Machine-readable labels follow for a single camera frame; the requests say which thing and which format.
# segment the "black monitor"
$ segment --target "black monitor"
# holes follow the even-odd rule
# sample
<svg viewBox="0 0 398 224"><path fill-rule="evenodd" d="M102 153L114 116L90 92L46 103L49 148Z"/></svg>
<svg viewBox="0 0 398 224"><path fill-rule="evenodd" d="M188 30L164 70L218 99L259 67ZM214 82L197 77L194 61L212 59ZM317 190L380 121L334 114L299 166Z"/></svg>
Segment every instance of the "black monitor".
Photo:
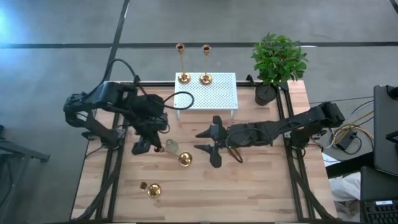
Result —
<svg viewBox="0 0 398 224"><path fill-rule="evenodd" d="M394 131L386 136L386 139L398 144L398 131Z"/></svg>
<svg viewBox="0 0 398 224"><path fill-rule="evenodd" d="M374 167L398 176L398 100L397 88L375 86L374 90Z"/></svg>

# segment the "concrete floor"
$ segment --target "concrete floor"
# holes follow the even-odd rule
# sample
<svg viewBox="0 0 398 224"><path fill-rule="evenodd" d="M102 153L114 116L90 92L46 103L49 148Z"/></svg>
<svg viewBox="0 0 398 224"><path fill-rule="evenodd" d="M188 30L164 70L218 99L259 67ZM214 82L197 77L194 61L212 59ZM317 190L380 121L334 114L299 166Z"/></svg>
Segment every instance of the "concrete floor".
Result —
<svg viewBox="0 0 398 224"><path fill-rule="evenodd" d="M0 1L0 44L111 44L123 1ZM120 43L256 42L268 32L302 42L398 41L398 14L388 0L132 0ZM68 220L87 141L80 136L83 129L67 125L62 106L70 94L96 86L110 51L0 49L0 124L6 137L51 154L47 164L31 163L16 223ZM304 51L312 106L336 101L347 117L371 99L374 85L398 86L398 47ZM209 70L236 72L241 80L256 74L250 55L251 48L213 48ZM143 80L173 80L180 68L175 49L119 49L116 57L131 62ZM185 66L203 70L200 49L186 50ZM131 75L118 65L112 80ZM364 127L373 132L372 122ZM370 150L364 140L360 153ZM347 159L336 150L326 153Z"/></svg>

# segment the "potted plant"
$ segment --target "potted plant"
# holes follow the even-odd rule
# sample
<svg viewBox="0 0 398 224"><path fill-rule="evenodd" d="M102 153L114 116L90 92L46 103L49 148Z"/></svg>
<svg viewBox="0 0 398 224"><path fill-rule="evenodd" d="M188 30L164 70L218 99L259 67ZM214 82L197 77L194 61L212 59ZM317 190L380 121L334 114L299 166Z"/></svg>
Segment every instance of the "potted plant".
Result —
<svg viewBox="0 0 398 224"><path fill-rule="evenodd" d="M254 44L252 58L255 59L255 70L259 70L258 78L262 80L256 87L255 101L258 105L266 105L276 98L278 83L287 80L298 80L303 77L308 62L306 53L301 52L299 42L293 42L284 35L267 34L260 43Z"/></svg>

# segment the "wooden table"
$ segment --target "wooden table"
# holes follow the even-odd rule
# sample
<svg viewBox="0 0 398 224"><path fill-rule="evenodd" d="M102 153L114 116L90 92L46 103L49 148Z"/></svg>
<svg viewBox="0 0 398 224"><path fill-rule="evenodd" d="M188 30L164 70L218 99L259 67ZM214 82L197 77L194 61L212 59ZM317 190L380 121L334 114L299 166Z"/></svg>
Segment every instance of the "wooden table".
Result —
<svg viewBox="0 0 398 224"><path fill-rule="evenodd" d="M308 110L310 105L303 81L289 82L289 88L294 113ZM173 87L145 89L146 92L163 98L174 92ZM195 144L213 144L211 139L198 139L195 135L209 127L215 114L222 117L226 127L233 123L279 120L276 100L266 106L258 106L254 102L253 87L238 87L238 100L239 109L233 121L229 111L183 111L181 120L177 121L174 111L165 109L169 114L171 130L168 134L160 134L160 138L163 144L166 140L173 139L178 142L180 150L192 154L193 162L186 168L179 165L177 157L168 153L151 150L150 153L133 156L131 149L139 137L130 128L124 148L114 221L296 221L282 135L274 141L274 146L242 148L243 164L237 163L225 149L221 150L223 165L219 169L210 165L207 153L193 147ZM172 99L167 104L173 105ZM98 111L96 115L96 119L108 128L111 127L113 118L112 113L105 111ZM90 142L87 153L99 146L99 141ZM312 146L306 150L304 161L311 191L327 211L336 217L320 149ZM103 149L86 159L72 218L78 217L98 193L105 157L106 150ZM162 187L160 197L149 198L147 192L139 188L142 181L159 184ZM304 214L307 214L302 193L300 198ZM107 200L108 196L105 198L104 211L108 209Z"/></svg>

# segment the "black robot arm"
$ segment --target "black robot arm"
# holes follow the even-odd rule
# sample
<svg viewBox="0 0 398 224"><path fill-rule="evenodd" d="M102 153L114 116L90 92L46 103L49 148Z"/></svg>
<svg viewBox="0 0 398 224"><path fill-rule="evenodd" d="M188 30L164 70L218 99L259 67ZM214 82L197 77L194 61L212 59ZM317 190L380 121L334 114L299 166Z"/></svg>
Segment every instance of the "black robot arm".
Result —
<svg viewBox="0 0 398 224"><path fill-rule="evenodd" d="M163 99L157 95L137 96L137 88L134 85L104 82L89 94L69 96L63 111L69 125L88 129L108 148L119 146L123 129L106 128L95 120L93 110L103 109L121 113L135 129L136 134L141 136L132 153L142 154L148 152L151 145L158 151L162 147L158 131L167 129L167 114L164 113L163 103Z"/></svg>
<svg viewBox="0 0 398 224"><path fill-rule="evenodd" d="M344 116L336 104L330 102L322 103L307 112L280 121L234 124L228 128L223 127L219 116L214 116L210 128L197 134L196 137L212 138L215 145L197 145L195 147L209 153L211 165L218 168L221 167L219 149L232 150L238 147L272 145L273 140L279 134L288 131L291 131L290 146L302 149L308 144L310 136L319 133L323 128L337 128L344 120ZM235 159L238 162L243 162L241 157L235 157Z"/></svg>

